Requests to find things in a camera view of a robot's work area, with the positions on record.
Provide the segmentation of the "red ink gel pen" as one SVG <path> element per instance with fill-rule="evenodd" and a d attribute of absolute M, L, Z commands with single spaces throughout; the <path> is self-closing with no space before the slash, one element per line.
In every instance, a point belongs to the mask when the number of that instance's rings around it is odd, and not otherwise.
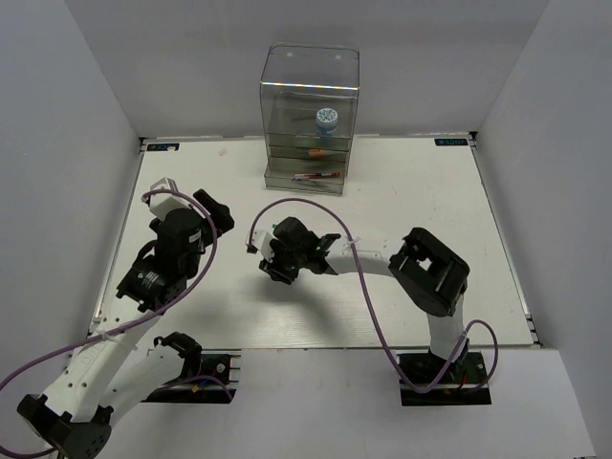
<path fill-rule="evenodd" d="M 314 180 L 322 178 L 336 178 L 341 177 L 339 172 L 315 172 L 315 173 L 301 173 L 295 174 L 296 179 L 300 180 Z"/>

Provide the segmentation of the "orange cap highlighter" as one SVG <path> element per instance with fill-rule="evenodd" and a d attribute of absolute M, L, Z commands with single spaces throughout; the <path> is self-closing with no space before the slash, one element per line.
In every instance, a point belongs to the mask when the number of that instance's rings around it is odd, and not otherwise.
<path fill-rule="evenodd" d="M 323 157 L 333 156 L 333 155 L 335 155 L 335 152 L 334 151 L 321 150 L 321 149 L 311 149 L 308 152 L 308 154 L 309 154 L 310 158 L 323 158 Z"/>

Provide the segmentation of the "clear drawer organizer box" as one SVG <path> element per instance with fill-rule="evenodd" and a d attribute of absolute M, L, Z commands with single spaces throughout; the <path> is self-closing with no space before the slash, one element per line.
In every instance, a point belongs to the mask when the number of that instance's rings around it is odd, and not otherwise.
<path fill-rule="evenodd" d="M 267 187 L 335 195 L 340 195 L 343 192 L 349 170 L 354 135 L 350 140 L 346 140 L 304 136 L 290 138 L 275 134 L 269 135 L 264 132 L 264 138 L 268 160 L 264 174 Z M 300 147 L 297 144 L 298 139 L 324 139 L 329 142 L 328 148 Z M 311 149 L 334 151 L 335 155 L 310 158 L 308 152 Z M 341 177 L 312 182 L 292 180 L 295 174 L 315 172 L 339 172 Z"/>

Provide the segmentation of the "blue cleaning gel jar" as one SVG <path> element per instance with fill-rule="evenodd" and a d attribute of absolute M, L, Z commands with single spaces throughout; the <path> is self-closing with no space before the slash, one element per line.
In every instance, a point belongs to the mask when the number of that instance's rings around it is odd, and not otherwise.
<path fill-rule="evenodd" d="M 317 110 L 315 121 L 320 136 L 332 136 L 339 126 L 339 112 L 332 107 L 322 107 Z"/>

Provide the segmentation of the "purple ink gel pen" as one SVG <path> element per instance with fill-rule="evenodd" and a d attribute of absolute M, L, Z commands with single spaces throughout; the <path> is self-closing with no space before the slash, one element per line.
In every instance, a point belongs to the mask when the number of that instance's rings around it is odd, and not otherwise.
<path fill-rule="evenodd" d="M 292 180 L 297 182 L 312 182 L 320 180 L 330 180 L 337 177 L 338 175 L 333 173 L 295 174 Z"/>

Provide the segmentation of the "green highlighter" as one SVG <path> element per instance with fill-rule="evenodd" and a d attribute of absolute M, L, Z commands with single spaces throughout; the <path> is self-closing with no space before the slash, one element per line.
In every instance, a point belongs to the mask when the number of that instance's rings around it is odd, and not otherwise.
<path fill-rule="evenodd" d="M 297 144 L 305 148 L 328 148 L 328 141 L 324 139 L 298 139 Z"/>

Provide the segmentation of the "clear acrylic organizer lid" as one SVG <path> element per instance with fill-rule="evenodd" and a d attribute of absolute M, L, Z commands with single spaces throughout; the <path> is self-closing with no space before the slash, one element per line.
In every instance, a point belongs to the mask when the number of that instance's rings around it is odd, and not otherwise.
<path fill-rule="evenodd" d="M 360 95 L 360 52 L 341 46 L 278 43 L 268 50 L 259 96 L 264 132 L 320 138 L 318 109 L 339 112 L 339 126 L 328 138 L 350 140 Z"/>

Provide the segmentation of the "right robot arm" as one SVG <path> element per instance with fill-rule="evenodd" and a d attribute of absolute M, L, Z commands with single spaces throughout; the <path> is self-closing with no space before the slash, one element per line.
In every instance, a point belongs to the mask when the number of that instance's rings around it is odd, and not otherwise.
<path fill-rule="evenodd" d="M 298 219 L 287 217 L 271 231 L 253 230 L 248 247 L 262 255 L 261 271 L 287 285 L 302 270 L 323 275 L 362 271 L 395 278 L 426 314 L 433 373 L 451 382 L 465 372 L 463 297 L 470 267 L 428 230 L 414 228 L 401 243 L 338 233 L 317 236 Z"/>

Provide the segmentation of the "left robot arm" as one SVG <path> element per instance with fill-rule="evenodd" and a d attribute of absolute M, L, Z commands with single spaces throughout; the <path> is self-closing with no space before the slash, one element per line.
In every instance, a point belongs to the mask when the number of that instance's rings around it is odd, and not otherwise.
<path fill-rule="evenodd" d="M 207 248 L 232 230 L 228 206 L 202 189 L 187 196 L 162 181 L 142 196 L 153 215 L 153 240 L 136 255 L 101 322 L 78 345 L 63 373 L 39 395 L 27 395 L 17 411 L 33 431 L 66 458 L 94 458 L 132 407 L 165 383 L 196 380 L 202 347 L 173 332 L 155 338 L 151 353 L 120 376 L 141 338 L 203 280 Z"/>

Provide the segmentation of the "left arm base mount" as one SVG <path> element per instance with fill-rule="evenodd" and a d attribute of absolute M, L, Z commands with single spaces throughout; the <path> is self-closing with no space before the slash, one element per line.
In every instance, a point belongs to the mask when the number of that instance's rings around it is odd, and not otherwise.
<path fill-rule="evenodd" d="M 240 380 L 240 350 L 205 350 L 197 376 L 179 377 L 153 391 L 150 404 L 229 404 Z"/>

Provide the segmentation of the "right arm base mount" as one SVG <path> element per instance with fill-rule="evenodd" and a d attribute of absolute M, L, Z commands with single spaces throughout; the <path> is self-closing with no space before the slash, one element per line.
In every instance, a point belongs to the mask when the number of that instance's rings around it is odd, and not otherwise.
<path fill-rule="evenodd" d="M 397 356 L 397 361 L 408 378 L 420 387 L 429 385 L 444 363 L 429 352 L 402 353 Z M 487 383 L 475 390 L 475 387 L 487 376 L 482 353 L 469 351 L 460 363 L 453 363 L 438 384 L 426 394 L 414 392 L 403 380 L 400 380 L 401 405 L 404 407 L 491 405 L 492 397 Z"/>

